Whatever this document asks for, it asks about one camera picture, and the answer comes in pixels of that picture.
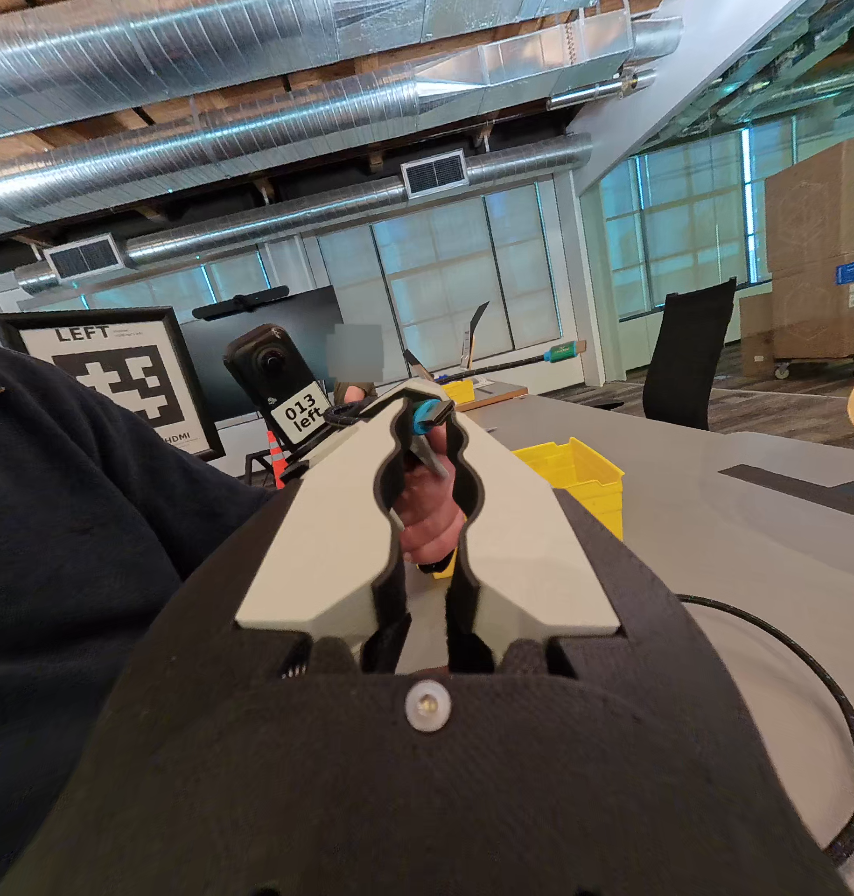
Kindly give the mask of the person's left hand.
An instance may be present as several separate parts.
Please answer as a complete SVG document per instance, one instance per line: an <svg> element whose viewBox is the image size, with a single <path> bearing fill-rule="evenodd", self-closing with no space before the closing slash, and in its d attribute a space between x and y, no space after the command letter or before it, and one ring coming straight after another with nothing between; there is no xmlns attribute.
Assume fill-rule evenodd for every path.
<svg viewBox="0 0 854 896"><path fill-rule="evenodd" d="M404 490L394 505L403 523L400 545L406 562L419 566L438 564L455 549L465 515L453 496L455 469L440 456L446 476L421 463L406 472Z"/></svg>

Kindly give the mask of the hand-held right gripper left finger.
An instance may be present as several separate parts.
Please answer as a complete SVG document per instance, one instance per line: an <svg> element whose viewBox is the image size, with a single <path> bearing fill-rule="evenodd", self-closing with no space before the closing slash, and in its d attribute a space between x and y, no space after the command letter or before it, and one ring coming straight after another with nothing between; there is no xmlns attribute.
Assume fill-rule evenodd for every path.
<svg viewBox="0 0 854 896"><path fill-rule="evenodd" d="M288 472L297 490L242 599L245 629L377 631L406 619L399 525L410 402L334 431Z"/></svg>

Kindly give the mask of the framed patterned sign board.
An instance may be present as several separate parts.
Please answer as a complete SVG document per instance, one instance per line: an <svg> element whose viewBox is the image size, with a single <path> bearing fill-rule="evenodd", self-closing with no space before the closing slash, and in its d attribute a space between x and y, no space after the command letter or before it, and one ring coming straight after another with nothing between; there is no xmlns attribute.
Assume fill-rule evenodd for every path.
<svg viewBox="0 0 854 896"><path fill-rule="evenodd" d="M173 308L0 313L0 342L135 413L164 442L224 457Z"/></svg>

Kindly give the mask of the black chair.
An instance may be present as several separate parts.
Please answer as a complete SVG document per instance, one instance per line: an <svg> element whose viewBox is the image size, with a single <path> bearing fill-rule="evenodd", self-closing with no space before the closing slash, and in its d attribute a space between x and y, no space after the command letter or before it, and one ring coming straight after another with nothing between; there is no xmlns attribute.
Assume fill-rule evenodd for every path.
<svg viewBox="0 0 854 896"><path fill-rule="evenodd" d="M645 375L645 418L707 431L708 407L737 281L666 297L661 327Z"/></svg>

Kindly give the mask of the cardboard box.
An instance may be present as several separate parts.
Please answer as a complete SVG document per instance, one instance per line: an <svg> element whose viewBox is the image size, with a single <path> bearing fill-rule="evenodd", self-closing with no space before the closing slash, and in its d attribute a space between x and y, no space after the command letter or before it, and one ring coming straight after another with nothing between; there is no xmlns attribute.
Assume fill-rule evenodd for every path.
<svg viewBox="0 0 854 896"><path fill-rule="evenodd" d="M769 291L740 299L742 372L854 363L854 138L764 180Z"/></svg>

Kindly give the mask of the person's left forearm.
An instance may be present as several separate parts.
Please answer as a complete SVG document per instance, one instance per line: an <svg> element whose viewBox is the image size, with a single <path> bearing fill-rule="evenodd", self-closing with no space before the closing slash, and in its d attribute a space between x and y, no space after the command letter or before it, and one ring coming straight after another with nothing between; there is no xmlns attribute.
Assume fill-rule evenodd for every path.
<svg viewBox="0 0 854 896"><path fill-rule="evenodd" d="M139 639L273 496L0 347L0 880L65 788Z"/></svg>

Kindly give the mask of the round metal ventilation duct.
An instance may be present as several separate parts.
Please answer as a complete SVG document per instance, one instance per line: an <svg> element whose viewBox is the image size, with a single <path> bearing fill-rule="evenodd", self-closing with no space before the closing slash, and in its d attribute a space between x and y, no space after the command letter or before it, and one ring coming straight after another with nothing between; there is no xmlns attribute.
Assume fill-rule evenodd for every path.
<svg viewBox="0 0 854 896"><path fill-rule="evenodd" d="M466 77L388 66L168 125L0 162L0 234L176 193L598 84L589 65Z"/></svg>
<svg viewBox="0 0 854 896"><path fill-rule="evenodd" d="M120 248L122 268L145 270L271 238L309 234L479 188L580 169L590 161L592 150L587 133L567 133L472 156L457 150L424 157L403 164L398 175L130 239Z"/></svg>
<svg viewBox="0 0 854 896"><path fill-rule="evenodd" d="M433 39L439 2L65 2L0 15L0 137Z"/></svg>

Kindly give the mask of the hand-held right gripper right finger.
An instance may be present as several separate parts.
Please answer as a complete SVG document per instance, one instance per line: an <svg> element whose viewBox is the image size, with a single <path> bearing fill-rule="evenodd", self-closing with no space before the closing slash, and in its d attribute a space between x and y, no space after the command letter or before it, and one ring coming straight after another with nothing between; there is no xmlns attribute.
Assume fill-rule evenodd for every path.
<svg viewBox="0 0 854 896"><path fill-rule="evenodd" d="M611 636L620 619L566 508L581 506L467 418L447 423L465 513L448 605L484 643Z"/></svg>

